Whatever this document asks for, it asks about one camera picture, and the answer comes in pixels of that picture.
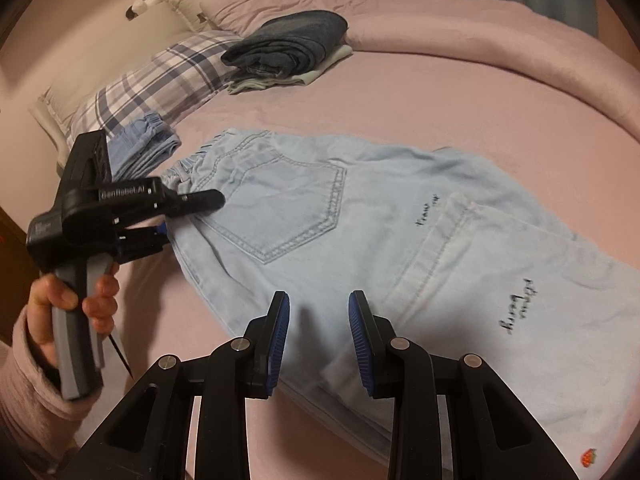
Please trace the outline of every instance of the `folded clothes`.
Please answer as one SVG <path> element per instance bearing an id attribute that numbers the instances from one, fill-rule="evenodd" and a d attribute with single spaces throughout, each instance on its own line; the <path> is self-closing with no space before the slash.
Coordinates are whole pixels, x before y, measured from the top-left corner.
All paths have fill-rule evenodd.
<path id="1" fill-rule="evenodd" d="M 227 198 L 214 214 L 167 225 L 182 270 L 230 335 L 286 290 L 280 386 L 381 462 L 393 412 L 360 385 L 354 289 L 428 351 L 478 352 L 582 480 L 599 479 L 620 452 L 640 378 L 639 273 L 579 240 L 487 160 L 227 130 L 162 179 Z M 590 449 L 597 460 L 585 468 Z"/>
<path id="2" fill-rule="evenodd" d="M 325 57 L 314 70 L 299 75 L 291 75 L 284 79 L 275 77 L 256 77 L 255 75 L 240 69 L 231 76 L 231 83 L 226 87 L 230 94 L 238 94 L 242 90 L 264 90 L 276 85 L 302 85 L 306 86 L 318 79 L 325 70 L 341 59 L 350 56 L 353 49 L 349 45 L 340 45 L 334 48 L 329 56 Z"/>
<path id="3" fill-rule="evenodd" d="M 315 69 L 346 31 L 347 21 L 335 12 L 296 12 L 266 22 L 230 47 L 222 62 L 254 76 L 284 79 Z"/>
<path id="4" fill-rule="evenodd" d="M 107 142 L 113 179 L 146 177 L 180 145 L 178 136 L 156 112 L 131 121 Z"/>

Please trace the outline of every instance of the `black handle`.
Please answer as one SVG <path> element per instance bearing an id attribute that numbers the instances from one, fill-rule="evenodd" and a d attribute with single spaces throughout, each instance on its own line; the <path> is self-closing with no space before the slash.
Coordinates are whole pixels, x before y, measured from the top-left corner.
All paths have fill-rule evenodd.
<path id="1" fill-rule="evenodd" d="M 104 367 L 102 341 L 80 307 L 82 300 L 95 293 L 95 282 L 111 267 L 109 254 L 79 259 L 55 270 L 55 274 L 77 295 L 78 307 L 70 312 L 54 308 L 53 333 L 56 341 L 60 393 L 65 400 L 90 396 L 102 387 Z"/>

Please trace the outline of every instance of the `strawberry logo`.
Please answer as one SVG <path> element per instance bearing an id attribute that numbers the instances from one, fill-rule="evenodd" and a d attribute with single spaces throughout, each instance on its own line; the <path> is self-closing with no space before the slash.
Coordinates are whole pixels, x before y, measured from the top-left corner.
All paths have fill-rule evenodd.
<path id="1" fill-rule="evenodd" d="M 596 450 L 590 449 L 588 451 L 585 451 L 580 457 L 580 462 L 582 462 L 582 465 L 585 467 L 591 466 L 594 462 L 596 462 Z"/>

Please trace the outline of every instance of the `wooden furniture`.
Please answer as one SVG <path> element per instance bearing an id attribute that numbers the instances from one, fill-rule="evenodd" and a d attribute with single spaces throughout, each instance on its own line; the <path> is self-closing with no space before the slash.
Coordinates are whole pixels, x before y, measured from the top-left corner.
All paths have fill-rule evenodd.
<path id="1" fill-rule="evenodd" d="M 0 340 L 12 342 L 12 331 L 39 275 L 27 253 L 26 235 L 0 208 Z"/>

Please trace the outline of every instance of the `human hand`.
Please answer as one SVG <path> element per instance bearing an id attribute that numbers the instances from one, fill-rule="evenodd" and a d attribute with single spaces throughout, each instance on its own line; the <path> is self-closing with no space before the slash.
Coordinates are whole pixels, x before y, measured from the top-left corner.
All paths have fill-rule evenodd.
<path id="1" fill-rule="evenodd" d="M 108 274 L 101 276 L 96 285 L 97 294 L 82 301 L 82 310 L 98 334 L 107 336 L 114 327 L 113 315 L 118 309 L 114 296 L 120 290 L 114 274 L 118 264 L 113 264 Z M 31 284 L 27 303 L 27 329 L 33 343 L 36 361 L 44 361 L 57 368 L 58 357 L 53 339 L 52 307 L 73 310 L 78 306 L 78 296 L 54 274 L 46 274 Z"/>

